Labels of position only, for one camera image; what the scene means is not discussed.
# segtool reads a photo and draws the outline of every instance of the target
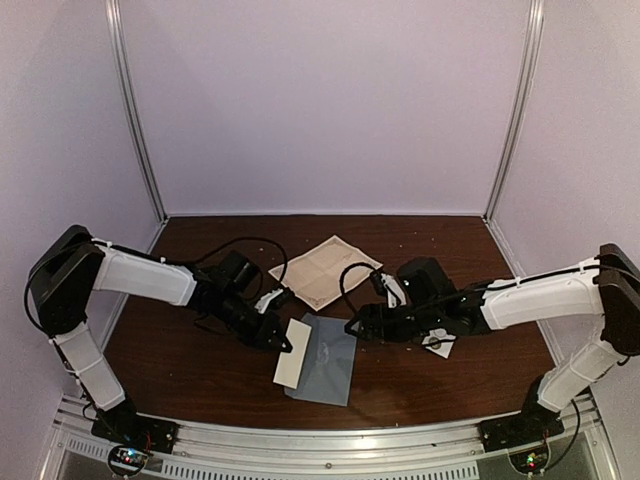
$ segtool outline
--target gray envelope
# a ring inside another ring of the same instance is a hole
[[[345,320],[307,313],[301,321],[311,326],[311,336],[298,388],[285,388],[284,393],[298,400],[346,407],[356,338],[344,333]]]

